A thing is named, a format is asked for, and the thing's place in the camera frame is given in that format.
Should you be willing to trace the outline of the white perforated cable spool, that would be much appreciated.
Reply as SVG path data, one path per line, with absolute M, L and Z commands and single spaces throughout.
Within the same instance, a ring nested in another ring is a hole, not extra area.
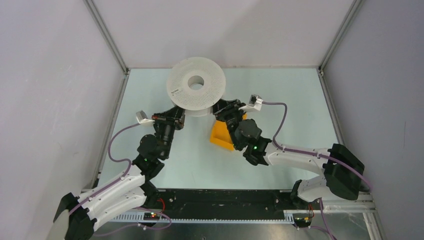
M 190 57 L 172 69 L 166 81 L 174 105 L 191 117 L 204 117 L 224 95 L 226 77 L 222 68 L 205 57 Z

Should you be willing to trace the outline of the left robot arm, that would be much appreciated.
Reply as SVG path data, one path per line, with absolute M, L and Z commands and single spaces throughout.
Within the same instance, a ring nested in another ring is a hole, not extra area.
M 158 202 L 158 190 L 151 183 L 169 158 L 175 131 L 185 122 L 185 110 L 179 106 L 148 118 L 143 111 L 136 113 L 136 126 L 154 128 L 139 142 L 134 160 L 124 158 L 127 167 L 103 185 L 80 195 L 64 195 L 56 210 L 49 240 L 88 240 L 105 223 L 124 212 L 144 206 L 153 208 Z

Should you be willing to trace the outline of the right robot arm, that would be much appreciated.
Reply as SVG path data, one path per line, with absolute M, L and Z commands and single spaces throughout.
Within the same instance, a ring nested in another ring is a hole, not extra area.
M 255 120 L 244 118 L 247 111 L 258 110 L 262 104 L 255 96 L 249 105 L 238 99 L 220 99 L 213 105 L 212 114 L 225 123 L 234 149 L 241 151 L 253 166 L 287 165 L 315 173 L 316 177 L 295 182 L 290 201 L 297 209 L 304 209 L 317 199 L 356 201 L 364 190 L 364 164 L 339 143 L 331 148 L 303 148 L 262 137 Z

